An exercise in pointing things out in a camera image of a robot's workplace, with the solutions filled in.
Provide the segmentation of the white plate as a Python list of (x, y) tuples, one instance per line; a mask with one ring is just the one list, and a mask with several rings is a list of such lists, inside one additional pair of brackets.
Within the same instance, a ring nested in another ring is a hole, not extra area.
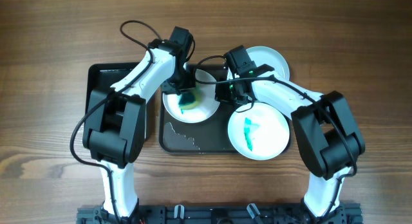
[(275, 71), (280, 77), (290, 79), (290, 69), (285, 58), (266, 46), (245, 48), (241, 45), (225, 53), (224, 58), (231, 73), (240, 78), (254, 78)]
[(229, 118), (227, 133), (235, 150), (253, 160), (277, 157), (290, 141), (290, 127), (284, 115), (260, 102), (235, 110)]
[(180, 96), (176, 94), (162, 95), (166, 111), (176, 120), (193, 124), (210, 118), (219, 108), (220, 103), (215, 100), (215, 85), (196, 83), (196, 92), (200, 95), (198, 103), (192, 109), (181, 109), (178, 105)]

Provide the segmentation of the green and yellow sponge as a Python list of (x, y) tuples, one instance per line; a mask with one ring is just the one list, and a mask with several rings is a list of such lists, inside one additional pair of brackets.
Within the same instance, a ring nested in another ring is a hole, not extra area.
[(178, 98), (178, 107), (181, 110), (190, 110), (198, 106), (203, 98), (203, 93), (198, 88), (183, 92)]

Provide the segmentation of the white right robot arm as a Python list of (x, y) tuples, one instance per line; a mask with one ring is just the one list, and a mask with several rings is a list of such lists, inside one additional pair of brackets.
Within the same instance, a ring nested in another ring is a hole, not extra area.
[(310, 171), (303, 209), (312, 221), (330, 221), (340, 206), (344, 179), (357, 174), (365, 142), (342, 94), (323, 95), (290, 82), (273, 65), (277, 57), (264, 46), (238, 46), (225, 53), (230, 71), (227, 80), (217, 83), (219, 97), (250, 97), (248, 112), (256, 105), (270, 106), (292, 121), (299, 154)]

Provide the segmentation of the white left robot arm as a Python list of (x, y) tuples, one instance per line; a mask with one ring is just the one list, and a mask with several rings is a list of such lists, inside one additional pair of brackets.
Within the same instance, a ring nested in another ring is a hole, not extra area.
[(195, 87), (185, 64), (195, 45), (189, 30), (175, 27), (170, 38), (156, 38), (145, 46), (144, 58), (118, 82), (88, 84), (82, 144), (90, 151), (90, 166), (102, 172), (104, 221), (126, 223), (138, 214), (133, 163), (145, 142), (147, 101), (162, 85), (181, 94)]

